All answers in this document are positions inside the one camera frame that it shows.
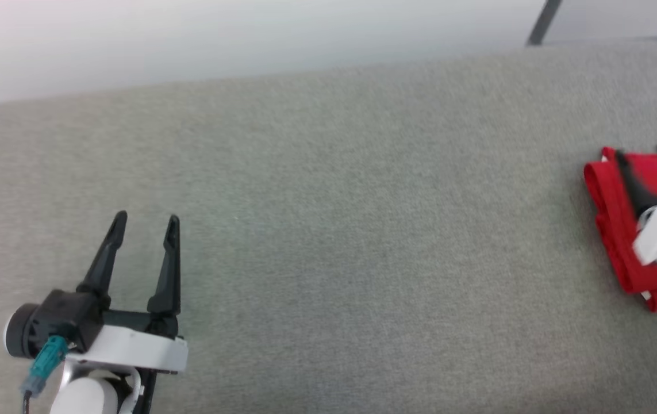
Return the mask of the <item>dark grey slanted pole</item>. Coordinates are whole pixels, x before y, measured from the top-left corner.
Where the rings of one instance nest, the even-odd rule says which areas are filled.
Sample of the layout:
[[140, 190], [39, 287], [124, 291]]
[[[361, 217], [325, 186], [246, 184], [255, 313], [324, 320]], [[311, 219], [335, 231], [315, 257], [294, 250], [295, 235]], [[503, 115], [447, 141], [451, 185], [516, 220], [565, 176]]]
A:
[[528, 35], [526, 47], [538, 47], [543, 44], [552, 22], [556, 18], [560, 6], [564, 0], [545, 0], [544, 6]]

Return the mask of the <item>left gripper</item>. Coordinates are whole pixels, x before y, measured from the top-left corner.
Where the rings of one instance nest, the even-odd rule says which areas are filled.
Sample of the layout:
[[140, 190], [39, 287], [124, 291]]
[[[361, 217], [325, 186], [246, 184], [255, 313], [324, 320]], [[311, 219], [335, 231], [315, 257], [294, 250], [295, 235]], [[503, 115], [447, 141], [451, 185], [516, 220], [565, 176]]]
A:
[[[76, 287], [78, 293], [92, 293], [108, 300], [118, 249], [122, 246], [128, 212], [119, 210], [102, 243]], [[179, 374], [188, 365], [188, 343], [179, 336], [176, 316], [181, 309], [179, 217], [171, 215], [163, 241], [164, 257], [155, 294], [147, 311], [104, 312], [104, 325], [86, 352], [71, 351], [67, 360], [114, 367], [134, 367]]]

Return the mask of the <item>red and white garment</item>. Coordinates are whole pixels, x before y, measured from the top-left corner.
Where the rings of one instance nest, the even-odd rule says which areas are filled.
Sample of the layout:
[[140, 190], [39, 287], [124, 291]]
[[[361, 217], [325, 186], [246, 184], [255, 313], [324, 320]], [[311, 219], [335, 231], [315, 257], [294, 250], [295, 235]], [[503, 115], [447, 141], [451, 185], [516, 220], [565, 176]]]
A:
[[[613, 147], [601, 149], [601, 160], [583, 168], [586, 188], [593, 199], [595, 224], [602, 244], [623, 291], [644, 299], [651, 312], [657, 312], [657, 264], [643, 266], [632, 244], [637, 234], [637, 219], [619, 168]], [[626, 153], [638, 178], [657, 196], [657, 155]]]

